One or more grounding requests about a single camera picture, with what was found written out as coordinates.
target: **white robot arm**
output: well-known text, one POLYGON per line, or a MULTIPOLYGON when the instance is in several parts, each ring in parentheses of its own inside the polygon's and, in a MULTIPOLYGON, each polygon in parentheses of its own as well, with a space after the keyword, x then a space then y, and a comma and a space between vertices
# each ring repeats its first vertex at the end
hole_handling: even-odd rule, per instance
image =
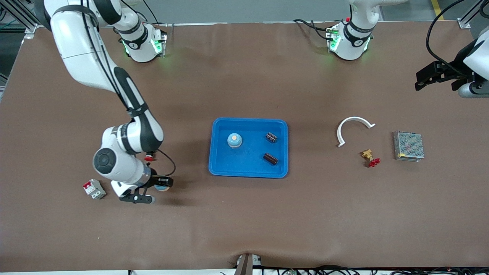
POLYGON ((397 5, 408 0, 348 0, 352 11, 349 21, 328 28, 328 49, 345 60, 359 58, 370 42, 381 5, 397 5))
POLYGON ((124 40, 135 44, 131 57, 142 62, 159 54, 152 41, 157 31, 149 24, 142 24, 131 9, 121 8, 118 0, 39 2, 43 2, 43 7, 37 7, 37 10, 49 16, 44 24, 51 29, 70 75, 86 86, 116 93, 131 117, 129 123, 105 130, 102 145, 93 157, 93 167, 111 180, 120 200, 154 202, 152 196, 146 195, 146 189, 157 185, 159 190, 166 190, 173 180, 156 175, 135 155, 156 151, 163 142, 163 130, 131 77, 108 55, 98 28, 112 24, 124 40), (140 188, 144 188, 142 195, 138 192, 140 188))
POLYGON ((489 27, 448 63, 434 61, 416 73, 417 91, 429 84, 455 80, 452 90, 463 98, 489 98, 489 27))

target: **small round object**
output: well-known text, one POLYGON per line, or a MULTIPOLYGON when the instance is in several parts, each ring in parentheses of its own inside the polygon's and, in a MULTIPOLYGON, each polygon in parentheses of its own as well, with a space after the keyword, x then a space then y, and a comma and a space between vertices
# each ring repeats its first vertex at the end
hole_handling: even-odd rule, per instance
POLYGON ((155 185, 155 189, 160 191, 160 192, 165 192, 165 191, 168 191, 168 189, 170 189, 170 188, 168 186, 155 185))
POLYGON ((231 147, 231 148, 238 148, 239 146, 241 146, 241 143, 243 142, 243 139, 241 138, 241 136, 237 133, 232 133, 230 134, 228 137, 227 137, 227 144, 231 147))

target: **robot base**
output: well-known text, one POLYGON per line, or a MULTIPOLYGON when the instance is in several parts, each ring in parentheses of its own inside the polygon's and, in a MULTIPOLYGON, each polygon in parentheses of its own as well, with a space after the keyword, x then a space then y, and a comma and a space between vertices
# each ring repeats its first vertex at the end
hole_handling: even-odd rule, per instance
POLYGON ((359 40, 363 43, 361 46, 353 46, 352 43, 342 35, 345 26, 346 25, 341 22, 327 29, 326 37, 332 39, 332 41, 328 41, 328 51, 335 53, 341 59, 355 60, 367 50, 370 38, 365 43, 359 40))
POLYGON ((148 30, 148 38, 138 49, 133 49, 132 44, 128 45, 122 41, 126 49, 126 54, 136 62, 149 62, 157 56, 165 56, 166 51, 166 32, 153 27, 151 24, 143 24, 148 30))

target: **white plastic arc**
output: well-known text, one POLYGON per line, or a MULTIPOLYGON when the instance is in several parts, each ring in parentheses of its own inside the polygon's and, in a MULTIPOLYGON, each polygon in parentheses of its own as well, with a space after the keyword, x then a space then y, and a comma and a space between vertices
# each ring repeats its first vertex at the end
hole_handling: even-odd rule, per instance
POLYGON ((347 122, 347 121, 358 121, 358 122, 361 122, 365 126, 367 126, 367 128, 369 128, 369 129, 375 126, 375 123, 370 124, 370 122, 368 122, 366 119, 361 118, 359 116, 351 116, 351 117, 345 118, 339 124, 338 129, 336 130, 336 135, 338 136, 338 141, 339 141, 338 147, 341 147, 341 146, 343 146, 346 143, 345 140, 343 139, 343 136, 341 135, 341 127, 343 127, 343 124, 345 124, 345 122, 347 122))

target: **brown table mat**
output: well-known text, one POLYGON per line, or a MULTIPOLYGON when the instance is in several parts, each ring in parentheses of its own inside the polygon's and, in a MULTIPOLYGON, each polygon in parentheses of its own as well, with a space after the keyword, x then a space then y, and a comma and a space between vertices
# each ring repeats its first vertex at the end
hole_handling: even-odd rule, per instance
MULTIPOLYGON (((428 26, 379 23, 351 62, 303 25, 167 28, 166 58, 146 64, 102 29, 178 165, 171 191, 150 191, 155 205, 120 202, 107 180, 106 198, 85 194, 101 179, 91 159, 102 132, 129 117, 115 94, 75 82, 38 30, 0 104, 0 271, 226 268, 245 252, 283 267, 489 265, 488 102, 449 83, 414 90, 433 61, 428 26), (336 127, 354 115, 377 125, 345 124, 337 148, 336 127), (222 116, 285 120, 287 177, 212 176, 211 127, 222 116), (422 134, 426 159, 394 160, 397 129, 422 134), (379 166, 364 167, 366 149, 379 166)), ((451 60, 471 36, 439 22, 432 40, 451 60)), ((171 170, 161 155, 152 167, 171 170)))

